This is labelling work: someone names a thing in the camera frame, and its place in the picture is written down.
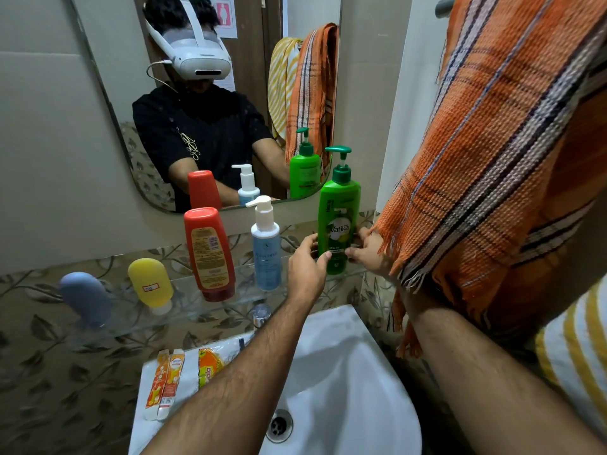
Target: person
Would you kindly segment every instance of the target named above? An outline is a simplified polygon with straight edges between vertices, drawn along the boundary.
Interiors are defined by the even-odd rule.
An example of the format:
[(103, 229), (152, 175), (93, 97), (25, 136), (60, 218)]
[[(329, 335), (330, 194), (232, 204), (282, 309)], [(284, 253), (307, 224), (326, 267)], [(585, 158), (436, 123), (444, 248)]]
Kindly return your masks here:
[[(210, 0), (190, 0), (201, 27), (213, 32), (219, 19)], [(161, 35), (191, 28), (179, 0), (147, 0), (143, 14)], [(155, 51), (166, 55), (154, 41)], [(246, 96), (220, 88), (213, 80), (185, 81), (165, 65), (170, 83), (133, 103), (133, 120), (145, 151), (162, 179), (175, 191), (176, 212), (190, 209), (187, 175), (210, 170), (223, 206), (239, 204), (240, 170), (253, 154), (285, 187), (289, 168), (263, 116)]]
[[(389, 274), (392, 260), (379, 253), (382, 238), (366, 228), (358, 235), (360, 247), (347, 249), (348, 257), (396, 282)], [(144, 455), (194, 455), (201, 447), (213, 447), (215, 455), (259, 452), (303, 323), (325, 284), (331, 254), (315, 262), (316, 239), (306, 237), (289, 259), (283, 306), (233, 362), (164, 424)], [(411, 294), (400, 285), (398, 290), (425, 358), (479, 455), (607, 454), (553, 390), (462, 315), (423, 290)]]

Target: glass shelf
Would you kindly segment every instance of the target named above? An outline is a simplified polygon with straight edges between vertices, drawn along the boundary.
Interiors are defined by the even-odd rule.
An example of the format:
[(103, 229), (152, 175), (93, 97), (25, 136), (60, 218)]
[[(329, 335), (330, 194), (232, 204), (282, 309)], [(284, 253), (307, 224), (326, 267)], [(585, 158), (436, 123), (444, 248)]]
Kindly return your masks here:
[[(169, 313), (162, 316), (151, 314), (148, 307), (139, 301), (133, 288), (125, 288), (118, 294), (112, 294), (114, 298), (112, 316), (103, 327), (89, 328), (80, 324), (74, 325), (70, 329), (67, 343), (73, 349), (94, 348), (100, 342), (110, 340), (113, 337), (158, 328), (186, 319), (194, 320), (215, 310), (261, 302), (273, 295), (280, 294), (286, 297), (289, 256), (282, 257), (280, 261), (282, 264), (282, 283), (278, 288), (269, 292), (263, 291), (255, 285), (255, 266), (252, 263), (235, 267), (236, 294), (223, 302), (210, 302), (202, 298), (202, 293), (198, 289), (193, 276), (173, 280), (171, 281), (175, 290), (172, 298), (173, 308)], [(344, 273), (328, 276), (327, 282), (350, 278), (364, 272), (363, 266), (348, 263)]]

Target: white pump bottle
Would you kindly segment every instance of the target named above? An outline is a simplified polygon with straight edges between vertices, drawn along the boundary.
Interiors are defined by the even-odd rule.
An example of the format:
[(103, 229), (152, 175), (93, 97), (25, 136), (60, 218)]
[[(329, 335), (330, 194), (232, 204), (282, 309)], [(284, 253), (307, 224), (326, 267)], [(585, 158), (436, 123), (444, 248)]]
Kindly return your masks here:
[(250, 164), (233, 164), (233, 168), (240, 169), (240, 183), (242, 188), (238, 190), (240, 206), (246, 206), (249, 201), (259, 196), (259, 189), (255, 186), (255, 174)]
[(262, 195), (247, 207), (255, 206), (256, 223), (251, 227), (255, 282), (261, 290), (274, 290), (282, 281), (280, 227), (274, 222), (272, 198)]

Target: hand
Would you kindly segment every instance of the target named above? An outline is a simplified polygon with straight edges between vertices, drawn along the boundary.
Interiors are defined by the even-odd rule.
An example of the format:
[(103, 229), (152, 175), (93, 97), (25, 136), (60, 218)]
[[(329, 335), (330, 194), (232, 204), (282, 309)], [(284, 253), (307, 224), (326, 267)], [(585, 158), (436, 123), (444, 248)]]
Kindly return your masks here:
[(356, 230), (361, 247), (349, 247), (345, 250), (345, 255), (355, 262), (363, 265), (368, 271), (393, 282), (390, 276), (393, 260), (385, 253), (378, 253), (383, 239), (377, 233), (369, 233), (368, 228), (359, 227)]
[(310, 308), (321, 296), (327, 279), (327, 263), (331, 252), (327, 251), (315, 262), (312, 249), (317, 247), (318, 234), (306, 236), (295, 253), (289, 258), (289, 298), (309, 303)]

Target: white sink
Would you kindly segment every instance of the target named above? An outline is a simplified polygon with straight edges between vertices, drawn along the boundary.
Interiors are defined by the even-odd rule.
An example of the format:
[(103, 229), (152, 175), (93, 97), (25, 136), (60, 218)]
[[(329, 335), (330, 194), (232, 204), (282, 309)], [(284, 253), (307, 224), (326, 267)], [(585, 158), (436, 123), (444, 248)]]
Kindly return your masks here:
[[(276, 444), (267, 437), (261, 454), (420, 455), (414, 406), (352, 306), (310, 315), (303, 326), (278, 409), (293, 420), (292, 434)], [(239, 351), (239, 338), (205, 345), (222, 359)], [(198, 387), (198, 349), (186, 352), (177, 407)], [(129, 455), (139, 454), (160, 429), (143, 419), (156, 362), (143, 366)]]

